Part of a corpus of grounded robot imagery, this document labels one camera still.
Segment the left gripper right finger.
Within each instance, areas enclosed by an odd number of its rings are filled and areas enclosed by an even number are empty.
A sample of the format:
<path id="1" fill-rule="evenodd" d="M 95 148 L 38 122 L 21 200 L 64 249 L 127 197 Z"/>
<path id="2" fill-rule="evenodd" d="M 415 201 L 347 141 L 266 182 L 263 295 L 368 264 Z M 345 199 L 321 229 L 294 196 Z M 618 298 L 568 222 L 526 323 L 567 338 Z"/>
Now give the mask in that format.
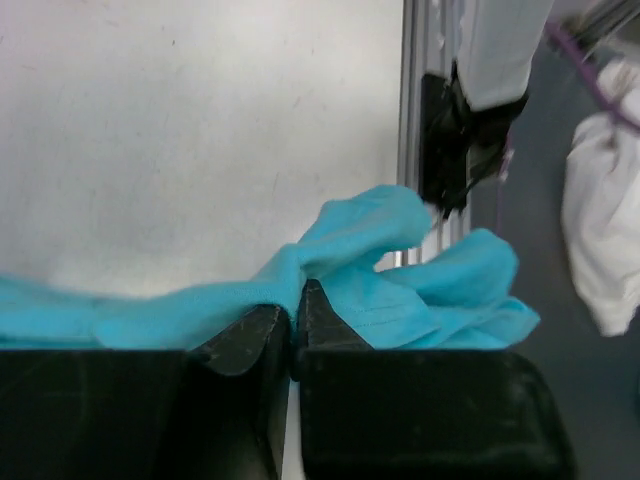
<path id="1" fill-rule="evenodd" d="M 310 479 L 571 479 L 541 373 L 511 351 L 376 350 L 315 280 L 299 305 L 296 378 Z"/>

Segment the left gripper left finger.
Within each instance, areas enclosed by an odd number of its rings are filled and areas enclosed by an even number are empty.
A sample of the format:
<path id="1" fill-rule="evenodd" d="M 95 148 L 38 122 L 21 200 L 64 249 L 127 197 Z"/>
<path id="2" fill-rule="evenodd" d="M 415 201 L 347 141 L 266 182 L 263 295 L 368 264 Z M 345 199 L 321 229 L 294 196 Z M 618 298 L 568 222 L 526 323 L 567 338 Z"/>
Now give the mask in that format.
<path id="1" fill-rule="evenodd" d="M 289 318 L 252 308 L 192 351 L 8 350 L 5 479 L 277 479 Z"/>

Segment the cyan t shirt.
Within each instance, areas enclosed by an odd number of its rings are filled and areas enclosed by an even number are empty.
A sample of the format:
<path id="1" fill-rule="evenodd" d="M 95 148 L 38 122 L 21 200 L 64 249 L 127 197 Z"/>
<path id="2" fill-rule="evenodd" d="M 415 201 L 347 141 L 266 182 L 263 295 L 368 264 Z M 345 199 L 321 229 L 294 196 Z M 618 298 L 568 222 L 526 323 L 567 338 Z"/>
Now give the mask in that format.
<path id="1" fill-rule="evenodd" d="M 311 279 L 378 349 L 502 349 L 525 339 L 538 314 L 510 295 L 517 257 L 488 230 L 471 232 L 427 263 L 376 270 L 385 254 L 420 245 L 430 226 L 417 193 L 381 185 L 325 203 L 300 240 L 283 246 L 247 281 L 139 300 L 3 278 L 1 346 L 192 350 L 261 304 L 295 316 Z"/>

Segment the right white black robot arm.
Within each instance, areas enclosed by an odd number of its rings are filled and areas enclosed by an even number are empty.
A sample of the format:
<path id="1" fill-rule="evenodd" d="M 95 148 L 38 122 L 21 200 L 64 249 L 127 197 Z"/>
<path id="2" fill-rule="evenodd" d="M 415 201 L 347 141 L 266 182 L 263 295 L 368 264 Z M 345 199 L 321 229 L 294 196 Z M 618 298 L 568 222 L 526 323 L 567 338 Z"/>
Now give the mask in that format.
<path id="1" fill-rule="evenodd" d="M 523 97 L 553 4 L 553 0 L 465 3 L 456 63 L 462 92 L 473 111 Z"/>

